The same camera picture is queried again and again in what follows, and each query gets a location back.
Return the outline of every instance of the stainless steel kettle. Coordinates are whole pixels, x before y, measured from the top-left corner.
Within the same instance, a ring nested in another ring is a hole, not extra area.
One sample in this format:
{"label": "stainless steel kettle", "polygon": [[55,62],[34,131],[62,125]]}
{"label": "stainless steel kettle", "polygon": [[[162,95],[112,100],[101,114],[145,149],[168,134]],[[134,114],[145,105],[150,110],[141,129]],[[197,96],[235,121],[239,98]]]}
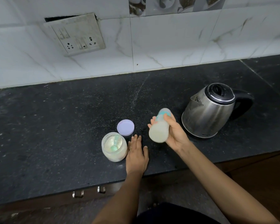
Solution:
{"label": "stainless steel kettle", "polygon": [[229,119],[248,111],[253,100],[246,91],[232,90],[222,83],[210,84],[191,97],[182,124],[194,136],[213,137]]}

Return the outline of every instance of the black granite countertop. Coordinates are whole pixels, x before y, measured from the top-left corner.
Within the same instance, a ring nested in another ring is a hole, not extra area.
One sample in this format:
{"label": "black granite countertop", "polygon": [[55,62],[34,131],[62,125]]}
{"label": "black granite countertop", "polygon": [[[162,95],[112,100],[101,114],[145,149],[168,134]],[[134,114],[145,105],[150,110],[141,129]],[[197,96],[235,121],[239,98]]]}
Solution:
{"label": "black granite countertop", "polygon": [[221,82],[251,92],[253,107],[209,140],[191,139],[212,161],[280,150],[280,55],[0,90],[0,204],[124,180],[101,140],[130,119],[149,148],[145,175],[185,168],[148,137],[167,107],[177,121],[190,97]]}

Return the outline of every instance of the metal handle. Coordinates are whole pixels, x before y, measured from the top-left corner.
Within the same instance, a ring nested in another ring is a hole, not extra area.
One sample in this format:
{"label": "metal handle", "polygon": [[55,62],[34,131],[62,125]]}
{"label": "metal handle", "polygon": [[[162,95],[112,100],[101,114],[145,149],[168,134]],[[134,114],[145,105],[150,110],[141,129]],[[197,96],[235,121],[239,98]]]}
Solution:
{"label": "metal handle", "polygon": [[77,196],[77,195],[75,194],[75,191],[72,192],[72,197],[73,197],[73,198],[83,198],[83,196],[84,196],[84,190],[82,190],[81,196]]}
{"label": "metal handle", "polygon": [[101,191],[101,188],[98,186],[98,193],[102,193],[102,194],[106,193],[106,188],[103,187]]}

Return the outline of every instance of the bottle cap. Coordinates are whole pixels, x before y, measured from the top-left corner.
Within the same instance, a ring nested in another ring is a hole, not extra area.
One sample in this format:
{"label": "bottle cap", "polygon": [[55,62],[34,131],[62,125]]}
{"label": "bottle cap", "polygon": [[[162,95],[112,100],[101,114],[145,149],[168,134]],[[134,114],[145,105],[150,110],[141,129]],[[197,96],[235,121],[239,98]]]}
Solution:
{"label": "bottle cap", "polygon": [[122,136],[129,136],[134,132],[134,123],[129,120],[129,119],[124,119],[121,120],[117,124],[117,131],[120,133]]}

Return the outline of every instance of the right hand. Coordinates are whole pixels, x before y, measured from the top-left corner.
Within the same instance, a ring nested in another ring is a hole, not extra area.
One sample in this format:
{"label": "right hand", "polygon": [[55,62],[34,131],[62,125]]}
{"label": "right hand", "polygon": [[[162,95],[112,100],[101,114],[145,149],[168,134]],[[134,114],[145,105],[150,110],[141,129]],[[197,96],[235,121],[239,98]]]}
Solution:
{"label": "right hand", "polygon": [[[181,150],[182,148],[188,147],[191,142],[182,127],[176,122],[173,114],[171,113],[170,117],[165,113],[164,120],[169,124],[169,137],[166,140],[166,143],[176,152]],[[156,117],[154,116],[150,120],[151,124],[148,124],[148,127],[151,128],[155,121]]]}

